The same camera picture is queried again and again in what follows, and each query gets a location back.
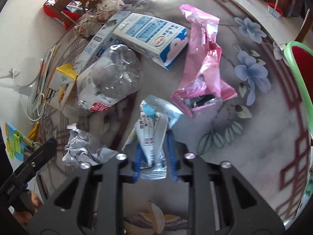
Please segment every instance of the blue plastic wrapper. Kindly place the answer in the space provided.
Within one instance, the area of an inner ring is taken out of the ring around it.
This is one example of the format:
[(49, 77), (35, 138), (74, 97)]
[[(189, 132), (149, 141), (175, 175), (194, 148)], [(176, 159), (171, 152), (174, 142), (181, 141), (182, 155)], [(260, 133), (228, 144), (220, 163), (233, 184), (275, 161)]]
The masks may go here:
[(162, 146), (167, 129), (182, 114), (173, 104), (155, 96), (141, 102), (140, 118), (134, 128), (139, 142), (135, 166), (140, 169), (138, 174), (142, 179), (166, 178), (167, 162)]

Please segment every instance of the cardboard box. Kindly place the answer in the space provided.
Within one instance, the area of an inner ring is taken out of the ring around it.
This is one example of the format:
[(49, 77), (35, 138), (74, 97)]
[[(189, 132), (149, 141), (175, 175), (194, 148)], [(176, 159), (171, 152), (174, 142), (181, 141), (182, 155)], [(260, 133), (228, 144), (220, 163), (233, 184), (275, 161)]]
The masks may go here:
[(178, 24), (132, 13), (113, 31), (129, 48), (168, 69), (188, 43), (186, 29)]
[(77, 75), (81, 74), (85, 69), (98, 60), (107, 48), (122, 43), (120, 39), (113, 35), (113, 30), (129, 15), (129, 11), (117, 11), (109, 21), (102, 26), (74, 64), (74, 69)]
[(56, 68), (45, 93), (44, 102), (62, 111), (75, 85), (76, 77), (76, 73), (69, 63)]

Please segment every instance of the white power cord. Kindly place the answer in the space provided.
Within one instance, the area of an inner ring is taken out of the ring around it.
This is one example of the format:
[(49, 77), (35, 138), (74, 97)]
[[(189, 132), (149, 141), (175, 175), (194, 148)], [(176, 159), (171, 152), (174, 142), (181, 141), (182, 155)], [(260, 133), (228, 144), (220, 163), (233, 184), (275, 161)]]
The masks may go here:
[[(15, 92), (16, 92), (17, 95), (18, 95), (18, 99), (19, 99), (20, 103), (22, 104), (23, 110), (24, 110), (24, 112), (25, 112), (27, 118), (29, 119), (29, 122), (33, 125), (36, 121), (40, 120), (40, 118), (43, 116), (43, 112), (44, 112), (44, 108), (45, 108), (46, 104), (45, 104), (45, 103), (43, 104), (43, 107), (42, 107), (42, 110), (41, 110), (40, 113), (39, 113), (39, 105), (41, 104), (41, 101), (42, 101), (42, 99), (44, 98), (44, 94), (41, 92), (41, 93), (39, 94), (38, 100), (37, 100), (37, 114), (38, 114), (39, 117), (38, 117), (37, 119), (35, 119), (35, 113), (34, 113), (34, 118), (32, 119), (32, 118), (28, 115), (28, 101), (29, 101), (29, 98), (28, 98), (28, 100), (27, 100), (27, 109), (25, 109), (24, 104), (23, 104), (23, 102), (22, 102), (22, 100), (21, 100), (21, 97), (20, 97), (20, 95), (19, 95), (19, 93), (18, 93), (18, 85), (16, 84), (15, 78), (14, 78), (14, 77), (17, 76), (18, 74), (19, 74), (19, 69), (14, 69), (14, 70), (13, 70), (13, 81), (14, 81), (14, 84), (15, 84), (15, 89), (14, 89), (14, 90), (15, 90)], [(43, 90), (44, 81), (45, 81), (45, 77), (43, 78), (42, 85), (41, 85), (41, 87), (40, 87), (40, 91)]]
[(10, 69), (10, 70), (7, 72), (7, 75), (1, 76), (1, 77), (0, 77), (0, 80), (1, 80), (1, 79), (7, 79), (7, 78), (9, 78), (9, 79), (12, 79), (12, 78), (13, 78), (13, 69)]

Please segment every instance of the clear plastic bottle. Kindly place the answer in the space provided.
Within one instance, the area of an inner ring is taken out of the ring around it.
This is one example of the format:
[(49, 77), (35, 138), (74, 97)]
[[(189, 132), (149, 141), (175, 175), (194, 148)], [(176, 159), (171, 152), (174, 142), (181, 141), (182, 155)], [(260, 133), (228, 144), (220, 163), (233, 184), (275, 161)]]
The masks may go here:
[(140, 87), (141, 64), (125, 45), (113, 45), (77, 77), (79, 105), (104, 111)]

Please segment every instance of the snack wrapper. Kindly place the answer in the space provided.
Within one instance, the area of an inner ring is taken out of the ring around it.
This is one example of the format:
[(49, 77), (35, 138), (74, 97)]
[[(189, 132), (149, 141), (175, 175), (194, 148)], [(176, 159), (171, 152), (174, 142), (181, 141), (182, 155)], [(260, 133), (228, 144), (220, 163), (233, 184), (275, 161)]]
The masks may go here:
[(237, 97), (237, 93), (220, 79), (222, 49), (215, 42), (219, 18), (187, 4), (180, 9), (191, 22), (191, 35), (184, 75), (171, 99), (194, 117), (196, 110)]
[(168, 128), (171, 128), (183, 113), (173, 104), (148, 96), (140, 104), (140, 117), (134, 126), (138, 139), (138, 175), (142, 179), (166, 178), (167, 161), (163, 142)]
[(97, 5), (97, 20), (105, 22), (109, 20), (117, 11), (120, 11), (125, 6), (121, 0), (106, 0)]

